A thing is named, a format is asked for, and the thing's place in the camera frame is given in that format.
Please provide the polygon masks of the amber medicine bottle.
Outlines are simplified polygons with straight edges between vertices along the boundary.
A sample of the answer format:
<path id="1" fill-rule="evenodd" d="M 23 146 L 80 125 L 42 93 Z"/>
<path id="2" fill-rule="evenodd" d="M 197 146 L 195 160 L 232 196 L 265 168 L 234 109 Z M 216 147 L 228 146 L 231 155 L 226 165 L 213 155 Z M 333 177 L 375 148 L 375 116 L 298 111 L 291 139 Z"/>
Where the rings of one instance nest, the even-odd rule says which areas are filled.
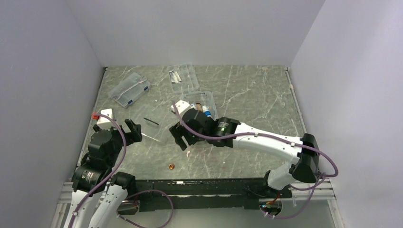
<path id="1" fill-rule="evenodd" d="M 202 105 L 200 103 L 196 103 L 196 109 L 198 111 L 203 111 Z"/>

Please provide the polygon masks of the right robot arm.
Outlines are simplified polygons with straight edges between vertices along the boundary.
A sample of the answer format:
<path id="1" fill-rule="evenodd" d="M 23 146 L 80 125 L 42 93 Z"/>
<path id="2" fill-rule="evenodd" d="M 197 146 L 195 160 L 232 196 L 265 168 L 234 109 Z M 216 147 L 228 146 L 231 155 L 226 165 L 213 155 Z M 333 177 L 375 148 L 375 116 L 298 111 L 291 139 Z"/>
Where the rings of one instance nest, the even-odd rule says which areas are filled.
<path id="1" fill-rule="evenodd" d="M 267 197 L 274 197 L 296 181 L 316 183 L 320 177 L 320 155 L 312 134 L 305 133 L 302 137 L 279 135 L 232 118 L 214 120 L 193 108 L 181 111 L 179 115 L 181 119 L 169 131 L 182 150 L 206 141 L 216 147 L 251 149 L 284 159 L 285 164 L 265 175 L 262 192 Z"/>

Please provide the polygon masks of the clear divided organizer tray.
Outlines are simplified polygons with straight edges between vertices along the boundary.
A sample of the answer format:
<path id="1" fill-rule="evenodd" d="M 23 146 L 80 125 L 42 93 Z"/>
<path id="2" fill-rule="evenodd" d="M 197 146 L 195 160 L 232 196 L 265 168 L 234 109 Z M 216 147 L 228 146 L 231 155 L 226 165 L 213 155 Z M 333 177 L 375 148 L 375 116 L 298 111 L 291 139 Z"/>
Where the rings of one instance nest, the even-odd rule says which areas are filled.
<path id="1" fill-rule="evenodd" d="M 169 76 L 169 71 L 177 71 L 179 73 L 180 78 L 182 79 L 181 83 L 172 84 Z M 167 67 L 167 74 L 169 77 L 169 81 L 171 83 L 172 91 L 175 94 L 184 94 L 188 92 L 193 92 L 199 89 L 200 85 L 196 76 L 196 71 L 194 69 L 193 64 L 187 63 L 182 65 L 173 65 Z"/>

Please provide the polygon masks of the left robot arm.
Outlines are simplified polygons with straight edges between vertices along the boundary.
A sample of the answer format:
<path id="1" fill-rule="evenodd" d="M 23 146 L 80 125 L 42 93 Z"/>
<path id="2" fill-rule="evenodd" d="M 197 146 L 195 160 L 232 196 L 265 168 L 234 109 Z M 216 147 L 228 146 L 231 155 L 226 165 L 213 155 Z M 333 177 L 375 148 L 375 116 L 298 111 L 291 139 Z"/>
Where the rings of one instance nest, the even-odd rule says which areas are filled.
<path id="1" fill-rule="evenodd" d="M 142 141 L 142 127 L 131 119 L 125 124 L 129 132 L 116 123 L 108 129 L 93 126 L 88 152 L 72 177 L 66 228 L 104 228 L 122 201 L 136 195 L 135 176 L 117 171 L 123 161 L 118 155 Z"/>

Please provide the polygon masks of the clear medicine kit box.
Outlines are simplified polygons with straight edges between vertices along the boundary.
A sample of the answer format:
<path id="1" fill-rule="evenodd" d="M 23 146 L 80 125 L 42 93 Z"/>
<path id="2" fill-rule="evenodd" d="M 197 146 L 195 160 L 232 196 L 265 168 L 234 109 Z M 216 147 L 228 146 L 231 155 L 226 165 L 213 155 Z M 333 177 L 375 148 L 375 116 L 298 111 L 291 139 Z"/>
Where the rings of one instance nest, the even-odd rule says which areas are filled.
<path id="1" fill-rule="evenodd" d="M 218 119 L 218 112 L 217 112 L 217 108 L 215 106 L 215 101 L 214 101 L 212 92 L 209 92 L 209 91 L 190 92 L 190 93 L 181 95 L 180 99 L 188 102 L 193 109 L 196 109 L 196 103 L 200 103 L 202 106 L 203 105 L 208 106 L 210 109 L 212 118 L 214 120 Z"/>

